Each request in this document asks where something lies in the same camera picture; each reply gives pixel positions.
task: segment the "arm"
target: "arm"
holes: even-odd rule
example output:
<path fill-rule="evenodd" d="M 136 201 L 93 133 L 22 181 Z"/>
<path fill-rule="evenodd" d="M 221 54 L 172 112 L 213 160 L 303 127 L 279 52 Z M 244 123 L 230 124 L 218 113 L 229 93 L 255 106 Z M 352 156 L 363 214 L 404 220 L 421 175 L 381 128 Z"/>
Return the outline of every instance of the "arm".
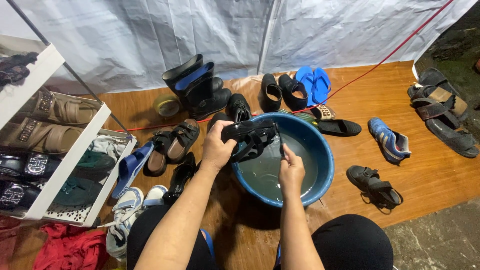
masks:
<path fill-rule="evenodd" d="M 278 181 L 283 196 L 280 219 L 281 265 L 288 270 L 324 270 L 308 229 L 300 195 L 305 176 L 303 161 L 286 144 Z"/>
<path fill-rule="evenodd" d="M 237 144 L 220 140 L 223 127 L 231 123 L 217 121 L 207 134 L 200 169 L 148 238 L 135 270 L 187 268 L 213 181 Z"/>

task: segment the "hand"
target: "hand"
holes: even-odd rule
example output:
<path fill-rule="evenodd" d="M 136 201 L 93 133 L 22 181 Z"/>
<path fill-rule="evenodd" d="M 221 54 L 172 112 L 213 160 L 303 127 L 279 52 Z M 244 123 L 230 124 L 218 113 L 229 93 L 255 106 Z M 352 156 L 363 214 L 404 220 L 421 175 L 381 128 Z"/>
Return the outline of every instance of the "hand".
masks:
<path fill-rule="evenodd" d="M 218 173 L 228 162 L 232 155 L 233 148 L 237 145 L 237 141 L 230 139 L 226 143 L 223 143 L 220 138 L 223 127 L 230 124 L 233 124 L 233 122 L 218 120 L 210 129 L 210 132 L 208 132 L 204 140 L 200 169 Z"/>
<path fill-rule="evenodd" d="M 305 176 L 303 161 L 301 157 L 288 148 L 287 144 L 283 144 L 285 158 L 280 161 L 280 173 L 278 174 L 278 182 L 282 190 L 283 199 L 300 198 L 301 183 Z"/>

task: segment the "blue plastic basin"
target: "blue plastic basin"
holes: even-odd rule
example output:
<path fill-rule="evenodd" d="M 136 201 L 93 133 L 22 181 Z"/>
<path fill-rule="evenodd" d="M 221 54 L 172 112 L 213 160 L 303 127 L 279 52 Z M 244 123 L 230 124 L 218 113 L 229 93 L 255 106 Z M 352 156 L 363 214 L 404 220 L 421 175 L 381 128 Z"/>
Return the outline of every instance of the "blue plastic basin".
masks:
<path fill-rule="evenodd" d="M 312 156 L 316 159 L 318 174 L 312 188 L 302 196 L 301 201 L 303 206 L 314 203 L 327 192 L 333 180 L 334 162 L 330 146 L 315 127 L 294 115 L 270 112 L 255 116 L 251 120 L 255 122 L 265 119 L 272 119 L 277 122 L 282 129 L 288 130 L 299 140 L 304 140 L 303 144 L 311 146 L 310 150 L 312 151 Z M 232 163 L 232 167 L 240 184 L 248 192 L 268 205 L 282 207 L 283 202 L 269 199 L 248 185 L 240 172 L 238 162 Z"/>

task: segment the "wooden floor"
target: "wooden floor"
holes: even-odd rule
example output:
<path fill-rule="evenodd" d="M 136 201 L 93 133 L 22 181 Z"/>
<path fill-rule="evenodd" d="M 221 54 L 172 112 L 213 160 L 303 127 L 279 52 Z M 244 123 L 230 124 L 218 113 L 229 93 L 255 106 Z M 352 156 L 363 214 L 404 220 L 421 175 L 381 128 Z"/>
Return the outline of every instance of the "wooden floor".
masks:
<path fill-rule="evenodd" d="M 480 196 L 480 159 L 467 159 L 456 154 L 426 129 L 409 106 L 407 88 L 415 80 L 412 64 L 411 61 L 383 64 L 328 101 L 327 105 L 335 110 L 338 119 L 357 122 L 363 131 L 358 136 L 348 138 L 325 135 L 335 158 L 335 176 L 321 202 L 317 201 L 306 209 L 312 231 L 329 219 L 347 213 L 366 216 L 381 227 L 386 227 Z M 326 71 L 333 90 L 336 90 L 370 68 L 363 66 Z M 231 89 L 232 93 L 242 93 L 253 113 L 262 113 L 257 101 L 261 79 L 260 75 L 226 81 L 225 87 Z M 152 109 L 153 100 L 161 93 L 169 93 L 169 90 L 162 88 L 103 94 L 100 99 L 107 103 L 127 128 L 178 123 L 186 118 L 184 113 L 174 119 L 162 120 Z M 412 155 L 400 166 L 392 165 L 383 158 L 378 144 L 369 134 L 367 121 L 375 116 L 380 117 L 391 129 L 409 137 Z M 206 125 L 200 124 L 200 136 L 191 148 L 197 161 L 201 158 Z M 120 127 L 110 119 L 105 128 L 116 130 Z M 152 131 L 132 133 L 145 143 Z M 345 176 L 345 171 L 351 165 L 379 169 L 381 179 L 389 181 L 403 195 L 405 203 L 390 214 L 364 203 L 359 190 Z M 169 165 L 166 173 L 160 177 L 139 174 L 132 186 L 139 187 L 144 194 L 156 184 L 169 187 L 174 166 Z M 101 218 L 111 221 L 110 210 L 114 203 L 109 201 L 104 206 Z M 214 239 L 216 259 L 221 267 L 227 270 L 272 268 L 280 237 L 279 211 L 260 205 L 242 192 L 230 168 L 222 170 L 216 179 L 202 227 Z M 19 237 L 11 269 L 29 269 L 36 249 L 31 244 L 41 243 L 43 239 L 35 229 L 25 228 Z M 113 266 L 111 260 L 105 269 Z"/>

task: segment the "white sneaker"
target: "white sneaker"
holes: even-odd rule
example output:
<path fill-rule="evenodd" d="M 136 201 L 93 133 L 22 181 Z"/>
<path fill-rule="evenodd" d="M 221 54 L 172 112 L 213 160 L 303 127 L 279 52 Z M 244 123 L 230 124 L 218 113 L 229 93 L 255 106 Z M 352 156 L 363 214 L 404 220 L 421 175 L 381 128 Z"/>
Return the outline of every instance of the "white sneaker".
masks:
<path fill-rule="evenodd" d="M 144 195 L 138 187 L 129 187 L 113 207 L 113 221 L 100 227 L 110 227 L 107 234 L 107 252 L 117 260 L 127 254 L 127 238 L 133 223 L 140 215 Z"/>
<path fill-rule="evenodd" d="M 154 185 L 150 191 L 148 191 L 147 197 L 145 197 L 143 208 L 147 209 L 147 207 L 150 206 L 163 204 L 162 197 L 167 191 L 168 189 L 164 185 Z"/>

